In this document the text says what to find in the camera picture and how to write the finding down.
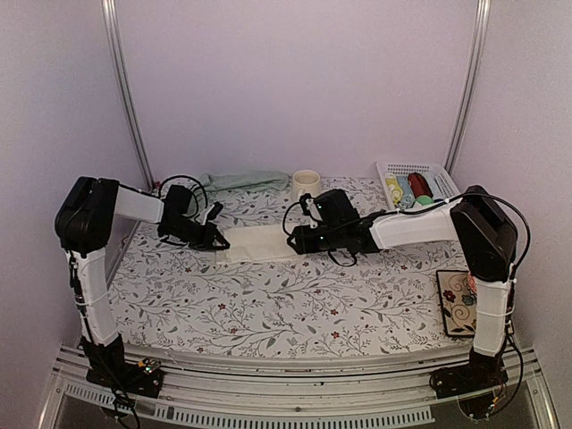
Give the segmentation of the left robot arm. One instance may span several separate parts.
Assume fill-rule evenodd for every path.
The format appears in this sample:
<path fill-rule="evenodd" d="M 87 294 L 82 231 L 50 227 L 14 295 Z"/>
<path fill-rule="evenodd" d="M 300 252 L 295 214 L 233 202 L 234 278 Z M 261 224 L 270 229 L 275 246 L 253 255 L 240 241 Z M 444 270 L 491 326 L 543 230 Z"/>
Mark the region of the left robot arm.
<path fill-rule="evenodd" d="M 197 194 L 206 191 L 200 182 L 187 188 L 177 180 L 165 180 L 152 195 L 114 179 L 81 176 L 55 218 L 81 318 L 82 347 L 92 369 L 114 388 L 126 387 L 133 378 L 107 297 L 105 254 L 114 219 L 154 224 L 162 240 L 174 239 L 198 251 L 231 246 L 214 223 L 222 204 L 199 198 Z"/>

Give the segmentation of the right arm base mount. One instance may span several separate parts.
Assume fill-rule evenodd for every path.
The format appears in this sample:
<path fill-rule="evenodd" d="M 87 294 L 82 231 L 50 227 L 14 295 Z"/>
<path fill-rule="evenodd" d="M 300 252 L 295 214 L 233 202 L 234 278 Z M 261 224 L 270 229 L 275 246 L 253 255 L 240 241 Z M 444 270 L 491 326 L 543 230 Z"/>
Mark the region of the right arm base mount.
<path fill-rule="evenodd" d="M 429 386 L 438 399 L 443 399 L 501 386 L 508 379 L 502 360 L 471 358 L 464 365 L 431 372 Z"/>

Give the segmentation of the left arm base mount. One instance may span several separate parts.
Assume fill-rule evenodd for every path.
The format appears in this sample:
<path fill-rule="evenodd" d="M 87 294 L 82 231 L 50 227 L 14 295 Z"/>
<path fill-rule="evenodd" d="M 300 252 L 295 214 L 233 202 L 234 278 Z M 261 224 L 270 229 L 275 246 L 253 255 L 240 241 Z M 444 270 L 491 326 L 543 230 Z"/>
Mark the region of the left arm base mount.
<path fill-rule="evenodd" d="M 88 382 L 118 391 L 157 399 L 163 386 L 164 371 L 162 362 L 146 357 L 137 364 L 123 362 L 120 369 L 91 367 L 86 379 Z"/>

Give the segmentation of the cream white towel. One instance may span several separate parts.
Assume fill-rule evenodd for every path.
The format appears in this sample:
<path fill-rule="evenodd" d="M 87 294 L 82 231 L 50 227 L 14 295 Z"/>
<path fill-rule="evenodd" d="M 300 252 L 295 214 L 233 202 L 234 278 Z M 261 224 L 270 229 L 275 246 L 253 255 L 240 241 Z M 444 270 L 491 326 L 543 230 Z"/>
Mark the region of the cream white towel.
<path fill-rule="evenodd" d="M 231 246 L 215 252 L 219 265 L 297 261 L 305 257 L 287 244 L 287 234 L 279 224 L 233 227 L 225 230 L 223 237 Z"/>

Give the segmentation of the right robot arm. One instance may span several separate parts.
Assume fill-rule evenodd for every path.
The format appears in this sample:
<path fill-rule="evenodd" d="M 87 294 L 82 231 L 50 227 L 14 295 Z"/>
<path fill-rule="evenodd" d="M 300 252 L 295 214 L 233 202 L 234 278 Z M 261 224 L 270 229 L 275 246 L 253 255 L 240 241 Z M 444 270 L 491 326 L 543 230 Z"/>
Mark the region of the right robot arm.
<path fill-rule="evenodd" d="M 286 243 L 297 254 L 345 249 L 351 257 L 420 243 L 456 241 L 476 286 L 476 328 L 462 382 L 482 389 L 501 368 L 508 341 L 517 270 L 526 252 L 517 250 L 518 232 L 508 201 L 475 185 L 429 206 L 361 215 L 342 189 L 316 198 L 305 194 L 298 206 L 307 224 L 285 227 Z"/>

